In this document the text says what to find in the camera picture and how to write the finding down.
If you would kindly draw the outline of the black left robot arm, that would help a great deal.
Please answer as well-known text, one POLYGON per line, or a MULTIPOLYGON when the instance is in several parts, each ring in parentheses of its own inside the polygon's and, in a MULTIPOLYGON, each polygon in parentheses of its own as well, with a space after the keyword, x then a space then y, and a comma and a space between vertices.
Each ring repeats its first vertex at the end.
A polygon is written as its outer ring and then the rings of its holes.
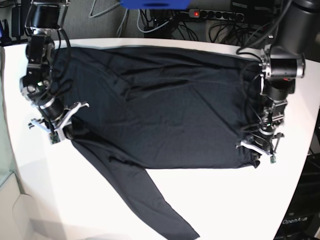
POLYGON ((248 63, 239 75, 244 107, 253 111, 257 121, 242 127, 238 147, 249 149, 254 160, 268 157, 272 164, 276 162, 278 144, 273 140, 284 137, 277 128, 284 122, 287 97, 295 92, 296 79, 305 76, 305 51, 317 35, 319 20, 318 0, 284 0, 266 31, 236 51, 242 55, 244 49, 273 39, 261 49, 258 60, 248 63))

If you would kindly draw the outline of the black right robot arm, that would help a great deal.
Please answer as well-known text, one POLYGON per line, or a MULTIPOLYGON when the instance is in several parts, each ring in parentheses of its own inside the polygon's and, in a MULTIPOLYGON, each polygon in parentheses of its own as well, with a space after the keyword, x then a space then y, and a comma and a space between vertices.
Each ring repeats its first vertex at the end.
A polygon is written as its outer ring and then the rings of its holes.
POLYGON ((20 79, 20 93, 41 114, 40 119, 30 121, 29 128, 43 130, 52 145, 72 139, 72 117, 81 108, 90 106, 87 102, 66 106, 61 98, 73 84, 70 79, 60 83, 71 61, 71 43, 63 29, 69 5, 68 0, 33 0, 24 24, 31 35, 26 46, 28 62, 26 74, 20 79), (66 42, 67 56, 62 71, 55 69, 60 47, 55 46, 53 33, 66 42))

